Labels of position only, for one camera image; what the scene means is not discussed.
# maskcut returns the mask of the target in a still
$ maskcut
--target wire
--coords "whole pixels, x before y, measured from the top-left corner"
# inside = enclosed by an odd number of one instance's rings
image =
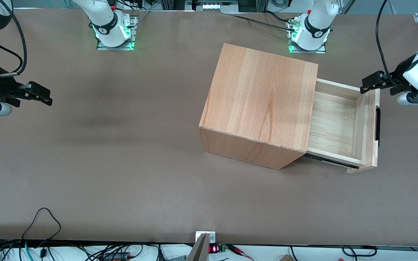
[[[136,26],[138,26],[140,23],[141,23],[141,21],[143,21],[143,19],[146,17],[146,16],[148,16],[149,15],[149,13],[151,12],[151,9],[153,9],[154,7],[156,7],[157,5],[152,5],[151,6],[151,8],[149,8],[148,9],[148,11],[146,11],[146,13],[144,14],[144,16],[143,17],[141,17],[141,19],[138,21],[138,23],[136,24]]]
[[[136,8],[140,8],[140,9],[146,10],[146,8],[144,8],[144,7],[135,7],[134,5],[126,4],[124,1],[121,1],[121,0],[116,0],[116,1],[119,2],[119,3],[121,3],[121,4],[123,4],[123,5],[126,5],[126,6],[130,7],[133,10],[136,10]]]
[[[20,55],[16,54],[15,52],[7,49],[6,47],[0,45],[0,48],[7,51],[8,53],[12,54],[13,56],[16,56],[19,60],[19,65],[17,67],[17,69],[15,69],[14,71],[12,71],[12,73],[16,72],[18,69],[20,69],[22,67],[22,58],[20,57]]]
[[[345,249],[349,249],[349,250],[351,250],[351,252],[352,252],[353,254],[348,254],[348,253],[345,251]],[[343,251],[343,254],[345,254],[346,256],[354,257],[354,258],[355,258],[355,261],[358,261],[358,260],[357,260],[357,258],[358,258],[358,257],[371,257],[371,256],[376,255],[376,254],[377,254],[377,248],[373,247],[372,249],[374,250],[374,252],[373,252],[372,254],[356,254],[356,252],[355,252],[355,251],[353,250],[353,248],[351,248],[350,246],[343,246],[343,247],[341,248],[341,251]]]
[[[32,255],[30,254],[30,251],[28,251],[28,244],[27,244],[27,241],[25,241],[25,252],[27,252],[27,256],[28,256],[28,259],[30,259],[30,261],[35,261],[35,260],[33,260],[33,257],[32,257]]]
[[[1,5],[4,6],[4,8],[7,10],[7,12],[10,14],[12,19],[14,20],[15,25],[17,26],[17,30],[19,31],[19,34],[20,34],[20,40],[22,41],[22,48],[24,50],[24,61],[22,63],[22,67],[20,68],[20,70],[17,71],[17,75],[20,75],[25,70],[25,67],[27,65],[27,45],[25,43],[24,33],[22,32],[22,28],[20,27],[20,23],[18,22],[17,18],[15,17],[14,13],[12,12],[12,10],[7,6],[7,4],[3,0],[0,0],[0,3],[1,3]]]
[[[20,241],[20,245],[19,245],[19,260],[22,261],[22,241]]]
[[[254,259],[252,257],[248,256],[247,254],[244,254],[243,256],[251,259],[252,261],[254,261]]]
[[[54,259],[53,253],[51,253],[51,248],[49,248],[49,246],[48,246],[47,248],[48,248],[49,255],[51,256],[51,259],[52,259],[53,261],[56,261],[56,260]]]
[[[279,16],[277,16],[277,14],[276,14],[276,13],[271,12],[271,11],[269,11],[269,10],[265,10],[265,11],[264,11],[264,13],[270,13],[270,14],[271,14],[271,15],[273,15],[275,18],[277,18],[278,20],[280,20],[280,21],[282,21],[282,22],[285,22],[285,23],[287,23],[289,20],[293,19],[293,18],[288,18],[288,19],[283,19],[283,18],[280,18]]]
[[[138,252],[138,254],[136,254],[136,256],[132,256],[130,259],[133,259],[133,258],[139,256],[142,251],[143,251],[143,245],[141,245],[141,250]]]
[[[298,261],[298,259],[296,258],[296,256],[295,256],[295,251],[293,250],[293,246],[290,246],[290,249],[291,249],[291,255],[293,256],[293,259],[295,260],[295,261]]]
[[[383,68],[385,69],[386,77],[391,81],[391,83],[395,87],[402,88],[401,86],[399,86],[399,84],[396,84],[393,81],[390,73],[388,72],[388,67],[386,66],[385,56],[383,55],[382,46],[380,45],[380,38],[378,37],[378,26],[380,25],[380,17],[382,15],[383,7],[385,7],[386,2],[388,2],[388,0],[383,1],[382,6],[380,7],[380,10],[377,15],[377,21],[375,22],[375,40],[377,41],[377,48],[378,48],[378,51],[380,52],[380,58],[382,59],[382,64],[383,64]]]
[[[279,29],[283,29],[283,30],[287,30],[287,31],[292,31],[292,32],[295,31],[293,28],[283,28],[283,27],[278,26],[278,25],[271,25],[271,24],[264,23],[264,22],[261,22],[261,21],[257,21],[257,20],[254,20],[254,19],[251,19],[251,18],[247,18],[247,17],[242,17],[242,16],[238,16],[238,15],[234,15],[234,14],[233,15],[232,14],[229,14],[229,15],[234,16],[234,17],[238,17],[238,18],[242,18],[244,20],[252,21],[254,23],[258,23],[258,24],[261,24],[261,25],[271,26],[273,28],[279,28]]]
[[[1,261],[5,261],[5,257],[7,256],[7,254],[9,254],[10,250],[12,249],[12,246],[13,246],[13,244],[11,244],[10,248],[7,250],[7,252],[5,254],[4,254],[4,251],[3,251],[4,256],[1,259]]]
[[[59,221],[53,216],[53,213],[51,213],[51,210],[49,210],[48,208],[45,208],[45,207],[43,207],[43,208],[40,208],[37,212],[36,212],[36,214],[35,214],[35,217],[33,218],[33,220],[32,220],[32,223],[30,223],[30,226],[28,226],[28,228],[27,229],[25,229],[25,232],[22,234],[22,240],[25,240],[25,234],[27,233],[27,231],[28,230],[30,230],[30,228],[33,226],[33,223],[35,223],[35,220],[36,220],[36,217],[38,216],[38,213],[40,212],[40,211],[42,211],[42,210],[46,210],[46,211],[48,211],[49,212],[49,214],[51,215],[51,217],[53,218],[53,220],[54,221],[56,221],[56,223],[58,224],[58,226],[59,226],[59,229],[58,229],[58,231],[56,232],[56,233],[54,233],[52,236],[50,236],[48,239],[46,239],[45,241],[48,241],[48,240],[50,240],[50,239],[52,239],[54,236],[56,236],[60,231],[61,231],[61,228],[62,228],[62,226],[61,226],[61,223],[59,223]]]

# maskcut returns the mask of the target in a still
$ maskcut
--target black drawer handle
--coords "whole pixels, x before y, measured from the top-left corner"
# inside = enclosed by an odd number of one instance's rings
[[[380,147],[380,108],[375,109],[375,140],[378,141],[378,147]]]

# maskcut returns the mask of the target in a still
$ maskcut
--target tabletop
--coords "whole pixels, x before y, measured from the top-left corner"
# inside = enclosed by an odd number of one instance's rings
[[[63,240],[189,243],[212,230],[238,244],[418,246],[418,107],[389,91],[378,167],[357,174],[307,158],[273,170],[203,152],[199,136],[223,43],[314,62],[319,78],[359,87],[383,69],[375,15],[338,15],[326,54],[294,54],[285,31],[219,12],[151,12],[133,51],[97,51],[82,10],[15,14],[28,48],[16,79],[50,89],[53,106],[22,101],[0,117],[0,238],[20,238],[48,207]],[[418,25],[382,16],[380,41],[394,69],[418,50]],[[0,44],[22,54],[13,23]],[[0,50],[0,66],[17,60]],[[27,237],[56,229],[44,213]]]

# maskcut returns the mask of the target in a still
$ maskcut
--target open drawer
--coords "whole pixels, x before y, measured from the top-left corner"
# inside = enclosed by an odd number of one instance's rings
[[[348,167],[355,173],[377,166],[380,90],[317,79],[306,157]]]

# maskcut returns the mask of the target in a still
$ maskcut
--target wooden cabinet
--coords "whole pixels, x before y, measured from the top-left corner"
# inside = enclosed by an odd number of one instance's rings
[[[298,157],[376,167],[380,93],[317,79],[317,64],[224,44],[199,129],[205,151],[281,169]]]

